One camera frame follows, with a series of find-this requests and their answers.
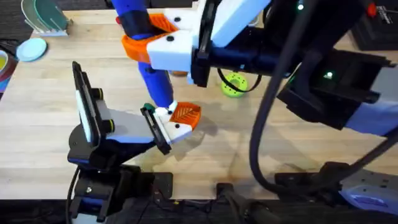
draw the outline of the green led light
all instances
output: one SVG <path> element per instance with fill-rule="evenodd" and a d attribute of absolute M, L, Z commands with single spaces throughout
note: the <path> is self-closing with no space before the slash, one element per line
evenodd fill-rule
<path fill-rule="evenodd" d="M 291 83 L 291 82 L 294 80 L 295 77 L 296 77 L 295 75 L 292 76 L 292 77 L 287 81 L 287 83 Z"/>
<path fill-rule="evenodd" d="M 327 72 L 323 77 L 327 78 L 327 79 L 332 79 L 333 78 L 333 72 Z"/>

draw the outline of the red button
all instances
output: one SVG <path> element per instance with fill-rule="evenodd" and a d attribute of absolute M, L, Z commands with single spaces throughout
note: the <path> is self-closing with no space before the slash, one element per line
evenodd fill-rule
<path fill-rule="evenodd" d="M 368 10 L 366 11 L 366 13 L 368 14 L 369 17 L 372 17 L 372 18 L 377 15 L 377 8 L 376 8 L 376 4 L 374 2 L 369 4 Z"/>

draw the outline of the green ball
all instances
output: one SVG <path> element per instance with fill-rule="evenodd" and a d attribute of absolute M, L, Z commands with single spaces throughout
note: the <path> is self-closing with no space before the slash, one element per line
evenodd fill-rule
<path fill-rule="evenodd" d="M 239 73 L 231 72 L 230 74 L 225 76 L 225 79 L 227 79 L 227 81 L 232 83 L 236 88 L 240 90 L 247 90 L 248 88 L 248 82 L 246 81 L 246 78 Z M 235 91 L 230 87 L 228 87 L 228 85 L 226 85 L 225 82 L 221 84 L 221 90 L 225 95 L 229 97 L 241 97 L 244 95 L 244 93 Z"/>

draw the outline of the black power strip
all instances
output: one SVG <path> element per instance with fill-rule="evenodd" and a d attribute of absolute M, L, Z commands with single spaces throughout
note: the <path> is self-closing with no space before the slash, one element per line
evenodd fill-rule
<path fill-rule="evenodd" d="M 374 0 L 374 5 L 370 4 L 351 30 L 359 49 L 398 50 L 398 1 Z"/>

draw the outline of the green toy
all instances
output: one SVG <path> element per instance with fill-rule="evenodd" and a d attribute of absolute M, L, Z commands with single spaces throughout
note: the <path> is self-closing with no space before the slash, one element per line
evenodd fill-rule
<path fill-rule="evenodd" d="M 144 108 L 147 109 L 151 113 L 154 113 L 155 109 L 156 109 L 155 106 L 150 103 L 144 103 Z"/>
<path fill-rule="evenodd" d="M 225 79 L 227 79 L 227 81 L 232 83 L 236 88 L 240 90 L 245 91 L 248 88 L 248 82 L 246 81 L 246 78 L 239 73 L 231 72 L 230 74 L 225 76 Z M 226 85 L 225 82 L 221 84 L 221 90 L 225 95 L 229 97 L 241 97 L 244 95 L 244 93 L 235 91 L 230 87 L 228 87 L 228 85 Z"/>

